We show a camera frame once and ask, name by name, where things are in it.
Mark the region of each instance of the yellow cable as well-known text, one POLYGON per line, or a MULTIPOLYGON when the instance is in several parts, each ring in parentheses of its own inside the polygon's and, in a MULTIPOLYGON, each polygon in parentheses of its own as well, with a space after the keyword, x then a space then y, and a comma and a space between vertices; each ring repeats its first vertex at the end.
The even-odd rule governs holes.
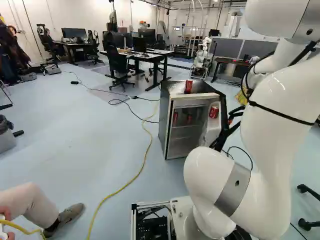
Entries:
MULTIPOLYGON (((145 122, 146 120, 152 118, 154 115, 156 115, 157 113, 157 109, 158 109, 158 103, 156 104, 155 108, 154 108, 154 112, 151 116, 148 116, 146 117, 145 119, 143 119, 143 122, 142 122, 142 128, 150 135, 150 143, 149 143, 149 146, 147 147, 146 151, 145 151, 145 154, 144 154, 144 160, 143 160, 143 163, 142 163, 142 166, 138 172, 138 174, 136 176, 134 176, 129 182, 127 182, 123 187, 121 187, 119 190, 115 191, 114 193, 111 193, 110 195, 106 196, 98 205, 98 207, 96 208, 94 214, 93 214, 93 217, 92 217, 92 220, 91 220, 91 223, 90 223, 90 227, 89 227, 89 231, 88 231, 88 235, 86 237, 87 240, 90 240, 90 235, 91 235, 91 231, 92 231, 92 228, 94 226, 94 222, 95 222, 95 218, 97 216, 97 213, 100 209, 100 207, 102 206, 102 204, 109 198, 111 198, 112 196, 120 193, 123 189, 125 189, 126 187, 128 187, 130 184, 132 184, 134 182, 134 180, 137 179, 137 177, 139 177, 139 175, 141 174, 142 170, 144 169, 145 167, 145 163, 146 163, 146 160, 147 160, 147 154, 149 152, 149 149, 151 147, 151 144, 152 144, 152 139, 153 139, 153 136, 152 134, 145 128, 145 122)), ((7 226, 10 226, 12 228, 15 228, 19 231, 21 231, 22 233, 26 234, 26 235, 32 235, 32 234, 35 234, 35 233, 40 233, 40 235, 42 236, 43 240, 46 240, 46 237, 45 235, 43 234, 43 231, 41 229, 36 229, 36 230, 33 230, 33 231, 28 231, 26 229, 24 229, 22 226, 19 226, 15 223, 13 223, 12 221, 8 221, 8 220, 2 220, 0 219, 0 224, 3 224, 3 225, 7 225, 7 226)))
POLYGON ((8 225, 8 226, 10 226, 12 228, 18 229, 19 231, 23 232, 26 235, 32 235, 32 234, 35 234, 35 233, 40 233, 40 235, 42 236, 43 240, 46 240, 46 237, 43 234, 41 229, 36 229, 34 231, 28 231, 28 230, 24 229, 22 226, 19 226, 19 225, 13 223, 12 221, 2 220, 2 219, 0 219, 0 224, 8 225))
POLYGON ((89 226, 89 230, 88 230, 88 235, 86 236, 86 240, 90 240, 90 235, 91 235, 92 228, 93 228, 93 226, 94 226, 94 222, 95 222, 96 216, 97 216, 98 211, 100 210, 101 206, 104 204, 104 202, 105 202, 107 199, 113 197, 114 195, 120 193, 123 189, 125 189, 126 187, 128 187, 130 184, 132 184, 132 183, 134 182, 134 180, 136 180, 137 177, 139 177, 139 175, 141 174, 142 170, 144 169, 145 164, 146 164, 146 160, 147 160, 147 154, 148 154, 148 152, 149 152, 149 149, 150 149, 151 144, 152 144, 152 139, 153 139, 152 134, 145 128, 144 123, 146 122, 146 120, 148 120, 148 119, 152 118, 154 115, 156 115, 157 110, 158 110, 158 105, 159 105, 159 104, 157 103, 156 106, 155 106, 155 108, 154 108, 153 114, 152 114, 151 116, 148 116, 148 117, 146 117, 145 119, 143 119, 143 122, 142 122, 142 124, 141 124, 143 130, 145 130, 145 131, 149 134, 149 136, 150 136, 150 143, 149 143, 149 146, 147 147, 147 149, 146 149, 146 151, 145 151, 143 163, 142 163, 142 166, 141 166, 138 174, 135 175, 130 181, 128 181, 128 182, 127 182, 123 187, 121 187, 119 190, 117 190, 117 191, 115 191, 114 193, 111 193, 110 195, 106 196, 106 197, 99 203, 99 205, 98 205, 98 207, 95 209, 94 214, 93 214, 93 217, 92 217, 92 219, 91 219, 90 226, 89 226))

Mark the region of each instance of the floor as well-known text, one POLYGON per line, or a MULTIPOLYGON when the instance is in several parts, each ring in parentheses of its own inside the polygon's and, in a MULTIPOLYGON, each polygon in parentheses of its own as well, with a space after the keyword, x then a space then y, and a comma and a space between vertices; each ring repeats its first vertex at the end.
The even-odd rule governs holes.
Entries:
MULTIPOLYGON (((18 138, 14 149, 0 155, 0 190, 32 181, 61 210, 77 202, 86 205, 84 215, 55 239, 85 239, 98 203, 138 172, 149 144, 149 136, 142 130, 141 121, 126 105, 108 104, 110 99, 122 96, 70 84, 77 78, 68 72, 74 72, 87 87, 109 90, 112 80, 104 76, 108 67, 103 64, 85 67, 87 65, 62 64, 62 74, 39 75, 37 80, 10 87, 14 107, 1 112, 14 123, 16 131, 24 130, 25 134, 18 138)), ((149 66, 149 63, 141 63, 141 69, 147 70, 149 66)), ((168 67, 168 76, 172 80, 185 80, 188 74, 188 70, 168 67)), ((152 81, 147 83, 144 77, 132 77, 130 81, 136 82, 137 86, 128 86, 126 94, 159 99, 158 88, 144 91, 152 81)), ((212 85, 227 95, 229 110, 238 106, 234 98, 238 87, 220 83, 212 85)), ((114 91, 123 93, 121 88, 114 91)), ((0 104, 5 103, 7 100, 0 94, 0 104)), ((127 103, 142 118, 151 115, 157 104, 140 99, 127 103)), ((151 120, 157 122, 158 119, 157 114, 151 120)), ((145 168, 132 185, 102 206, 94 223, 92 240, 130 239, 131 203, 167 201, 188 194, 183 179, 184 159, 165 161, 157 136, 158 125, 147 123, 146 128, 153 134, 153 143, 145 168)), ((239 131, 228 139, 225 149, 229 146, 244 147, 239 131)), ((301 217, 310 222, 320 220, 320 203, 309 194, 296 190, 298 184, 305 183, 320 192, 317 184, 319 146, 320 128, 315 126, 298 150, 292 168, 291 222, 295 226, 301 217)), ((234 149, 231 154, 237 162, 250 166, 242 152, 234 149)), ((37 228, 23 217, 15 222, 28 230, 37 228)), ((308 240, 320 238, 320 228, 300 231, 308 240)), ((17 233, 16 239, 37 238, 17 233)), ((290 226, 281 239, 303 240, 303 237, 290 226)))

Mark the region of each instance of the chair wheel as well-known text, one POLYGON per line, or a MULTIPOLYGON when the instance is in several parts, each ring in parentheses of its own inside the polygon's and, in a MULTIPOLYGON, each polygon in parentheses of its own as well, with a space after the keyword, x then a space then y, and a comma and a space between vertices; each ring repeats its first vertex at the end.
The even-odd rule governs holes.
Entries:
POLYGON ((298 191, 302 194, 307 192, 307 186, 304 184, 300 184, 296 187, 298 189, 298 191))
POLYGON ((304 220, 303 218, 300 218, 298 221, 298 225, 300 228, 302 228, 305 231, 310 231, 311 227, 308 225, 308 222, 304 220))

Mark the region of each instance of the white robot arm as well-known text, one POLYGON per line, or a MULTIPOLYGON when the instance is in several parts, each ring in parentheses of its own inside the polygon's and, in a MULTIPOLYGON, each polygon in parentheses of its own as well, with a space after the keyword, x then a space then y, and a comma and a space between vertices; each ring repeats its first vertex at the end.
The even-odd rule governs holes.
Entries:
POLYGON ((320 113, 320 54, 286 66, 305 47, 295 44, 320 40, 319 10, 318 0, 247 2, 253 31, 290 42, 279 43, 272 64, 266 58, 256 66, 264 73, 268 66, 270 74, 256 86, 241 120, 241 138, 258 171, 208 147, 194 149, 185 161, 194 219, 210 239, 223 239, 236 224, 262 240, 277 239, 289 227, 292 162, 320 113))

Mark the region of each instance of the shoe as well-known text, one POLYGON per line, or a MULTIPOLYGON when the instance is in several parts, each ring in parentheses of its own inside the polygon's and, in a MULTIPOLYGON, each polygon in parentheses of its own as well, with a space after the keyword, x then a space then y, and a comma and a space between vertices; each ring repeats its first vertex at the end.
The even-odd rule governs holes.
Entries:
POLYGON ((59 231, 66 224, 70 224, 76 221, 82 213, 85 211, 85 205, 83 203, 74 204, 66 208, 63 212, 59 213, 58 220, 60 223, 53 231, 43 230, 45 238, 52 237, 57 231, 59 231))

